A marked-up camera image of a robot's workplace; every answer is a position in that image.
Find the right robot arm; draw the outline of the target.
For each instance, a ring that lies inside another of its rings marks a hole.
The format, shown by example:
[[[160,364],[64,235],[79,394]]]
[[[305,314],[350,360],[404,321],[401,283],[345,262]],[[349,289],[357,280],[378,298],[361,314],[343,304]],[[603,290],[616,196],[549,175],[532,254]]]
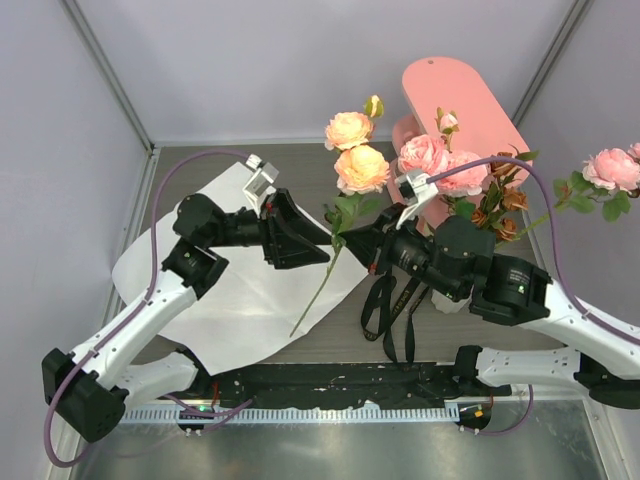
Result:
[[[396,227],[396,204],[367,226],[342,233],[349,251],[375,275],[392,268],[447,300],[467,300],[489,323],[520,327],[561,342],[546,351],[461,347],[451,371],[457,391],[538,384],[572,387],[601,404],[639,407],[639,330],[593,306],[578,304],[559,281],[532,263],[494,251],[495,238],[453,216],[424,237],[414,225]]]

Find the brown rose flower stem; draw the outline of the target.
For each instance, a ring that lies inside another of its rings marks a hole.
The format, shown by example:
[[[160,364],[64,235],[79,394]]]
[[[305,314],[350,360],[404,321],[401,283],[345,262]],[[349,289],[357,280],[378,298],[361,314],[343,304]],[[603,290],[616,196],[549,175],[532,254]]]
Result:
[[[489,180],[471,221],[476,227],[493,233],[496,245],[511,243],[520,237],[513,215],[528,210],[528,197],[516,185],[522,171],[527,173],[505,160],[489,164]]]

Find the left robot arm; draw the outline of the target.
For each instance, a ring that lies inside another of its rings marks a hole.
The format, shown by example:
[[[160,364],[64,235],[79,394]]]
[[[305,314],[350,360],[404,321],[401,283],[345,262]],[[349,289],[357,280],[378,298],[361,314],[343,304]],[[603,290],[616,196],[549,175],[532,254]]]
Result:
[[[267,264],[289,270],[328,262],[329,234],[279,188],[255,209],[224,212],[208,196],[192,194],[178,206],[178,241],[153,266],[149,287],[92,338],[42,360],[45,401],[89,443],[107,436],[141,403],[183,391],[205,397],[213,375],[174,353],[148,367],[133,365],[138,353],[175,317],[200,300],[228,267],[217,247],[261,247]]]

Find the pink rose flower stem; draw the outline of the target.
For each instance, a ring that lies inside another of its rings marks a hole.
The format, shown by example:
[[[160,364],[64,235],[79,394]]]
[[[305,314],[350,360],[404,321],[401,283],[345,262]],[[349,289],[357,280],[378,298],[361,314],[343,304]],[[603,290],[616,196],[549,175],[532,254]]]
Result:
[[[628,150],[609,148],[590,156],[581,169],[555,179],[552,193],[554,214],[565,210],[590,214],[600,206],[605,221],[617,221],[630,212],[632,199],[639,198],[639,143]],[[549,220],[547,210],[528,227],[518,228],[519,239]]]

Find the peach rose flower stem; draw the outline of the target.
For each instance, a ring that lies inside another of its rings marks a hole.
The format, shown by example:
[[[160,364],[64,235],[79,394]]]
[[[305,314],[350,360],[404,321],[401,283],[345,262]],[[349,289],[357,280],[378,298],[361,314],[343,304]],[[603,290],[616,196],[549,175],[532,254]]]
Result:
[[[381,194],[390,177],[390,164],[384,155],[372,147],[375,120],[384,115],[383,100],[372,95],[361,112],[335,114],[325,128],[325,147],[336,151],[334,163],[339,195],[324,207],[325,219],[331,226],[330,245],[333,256],[317,291],[309,301],[294,330],[297,330],[327,284],[337,260],[345,248],[341,234],[354,227],[356,221],[379,206]]]

